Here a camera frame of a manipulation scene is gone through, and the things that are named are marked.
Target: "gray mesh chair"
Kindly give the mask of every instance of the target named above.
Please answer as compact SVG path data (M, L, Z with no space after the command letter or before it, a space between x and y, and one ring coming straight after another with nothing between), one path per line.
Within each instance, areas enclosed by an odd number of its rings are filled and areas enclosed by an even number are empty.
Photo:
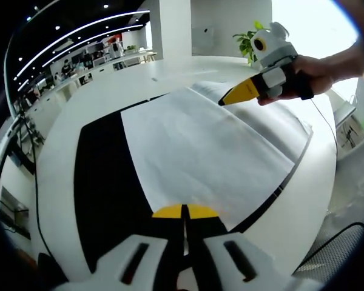
M351 224L331 239L314 244L293 276L328 282L349 258L363 232L363 224Z

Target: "human hand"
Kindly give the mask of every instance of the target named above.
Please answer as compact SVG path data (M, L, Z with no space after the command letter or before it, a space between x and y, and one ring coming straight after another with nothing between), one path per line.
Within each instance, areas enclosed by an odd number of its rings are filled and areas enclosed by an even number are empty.
M309 56L298 56L292 63L295 73L303 71L310 77L309 85L314 93L318 95L328 91L333 83L332 67L329 62L324 59L315 59ZM259 99L260 105L270 104L280 99L298 98L296 92L286 92L277 98Z

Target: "ceiling light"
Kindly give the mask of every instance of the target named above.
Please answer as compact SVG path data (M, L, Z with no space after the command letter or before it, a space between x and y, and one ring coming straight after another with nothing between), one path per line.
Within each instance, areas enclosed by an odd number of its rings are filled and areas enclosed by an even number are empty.
M19 87L18 91L22 90L22 88L28 83L28 79L24 81L24 83L22 84L22 86Z
M56 56L54 56L54 58L52 58L51 60L47 61L46 63L44 63L44 65L42 65L42 67L45 67L47 66L48 64L50 64L51 62L53 62L56 58L59 58L61 55L63 55L64 53L67 53L69 50L72 50L74 49L75 47L81 45L81 44L85 44L86 42L89 42L91 41L92 39L95 39L95 38L99 38L100 36L103 36L103 35L106 35L108 34L109 36L109 33L113 33L113 32L118 32L120 30L125 30L127 28L135 28L135 27L142 27L143 25L142 24L138 24L138 25L133 25L133 26L128 26L128 27L123 27L123 28L118 28L118 29L113 29L113 30L110 30L108 32L104 32L104 33L100 33L99 35L96 35L96 36L93 36L91 38L88 38L88 39L85 39L84 41L81 41L71 47L69 47L67 50L64 50L63 52L61 53L58 53Z
M117 15L112 15L106 18L102 18L96 21L93 21L91 23L88 23L84 26L78 27L77 29L74 29L72 32L66 33L64 36L58 38L56 41L54 41L53 43L49 44L47 47L45 47L43 50L41 50L36 56L34 56L21 70L19 73L16 74L17 77L19 77L21 74L23 74L23 72L30 66L30 64L32 64L38 57L40 57L43 53L45 53L47 50L49 50L50 48L52 48L54 45L56 45L57 43L59 43L60 41L62 41L63 39L66 39L68 36L79 32L80 30L89 27L91 25L103 22L103 21L107 21L107 20L111 20L114 18L119 18L119 17L123 17L123 16L128 16L128 15L135 15L135 14L143 14L143 13L150 13L150 10L142 10L142 11L134 11L134 12L127 12L127 13L122 13L122 14L117 14Z

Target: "window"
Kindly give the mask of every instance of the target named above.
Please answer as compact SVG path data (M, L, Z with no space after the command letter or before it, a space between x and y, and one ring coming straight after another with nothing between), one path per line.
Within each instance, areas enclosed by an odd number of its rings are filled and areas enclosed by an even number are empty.
M358 32L350 19L330 0L272 0L272 20L290 33L289 41L301 55L324 58L355 43ZM333 89L350 101L357 78L338 82Z

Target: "white pillar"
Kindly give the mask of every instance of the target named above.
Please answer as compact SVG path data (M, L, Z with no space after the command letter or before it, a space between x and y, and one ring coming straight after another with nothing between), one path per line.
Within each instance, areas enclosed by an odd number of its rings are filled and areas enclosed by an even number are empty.
M192 55L190 0L149 0L156 59Z

